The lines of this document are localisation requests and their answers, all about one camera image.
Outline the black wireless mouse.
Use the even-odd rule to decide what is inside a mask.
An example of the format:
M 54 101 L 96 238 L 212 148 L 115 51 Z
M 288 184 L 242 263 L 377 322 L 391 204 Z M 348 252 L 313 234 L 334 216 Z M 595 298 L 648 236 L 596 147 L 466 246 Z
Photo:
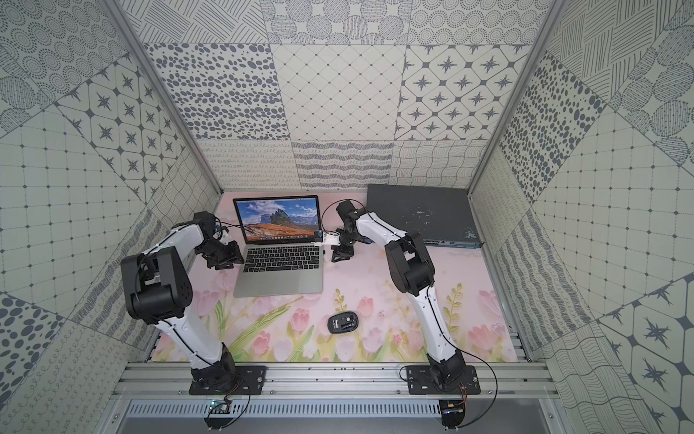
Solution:
M 359 325 L 359 316 L 353 311 L 337 313 L 327 320 L 327 330 L 331 335 L 352 333 Z

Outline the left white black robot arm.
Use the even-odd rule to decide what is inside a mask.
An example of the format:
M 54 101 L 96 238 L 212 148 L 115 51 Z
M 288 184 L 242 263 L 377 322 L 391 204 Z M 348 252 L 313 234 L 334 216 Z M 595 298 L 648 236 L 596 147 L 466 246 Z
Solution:
M 216 271 L 242 264 L 238 243 L 224 242 L 224 232 L 214 214 L 195 213 L 147 251 L 121 260 L 128 314 L 159 329 L 183 351 L 193 377 L 191 395 L 227 394 L 240 387 L 229 349 L 193 311 L 193 284 L 184 266 L 191 254 L 202 256 Z

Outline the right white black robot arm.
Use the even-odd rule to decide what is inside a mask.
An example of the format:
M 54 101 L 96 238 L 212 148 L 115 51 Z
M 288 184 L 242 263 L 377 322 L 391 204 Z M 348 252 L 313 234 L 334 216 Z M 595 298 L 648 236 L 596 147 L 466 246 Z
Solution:
M 392 283 L 408 296 L 419 320 L 433 382 L 441 391 L 459 384 L 466 370 L 464 352 L 454 344 L 438 306 L 436 269 L 421 234 L 397 229 L 350 200 L 339 202 L 336 211 L 343 227 L 338 231 L 339 244 L 331 248 L 331 261 L 350 260 L 356 242 L 370 240 L 383 247 Z

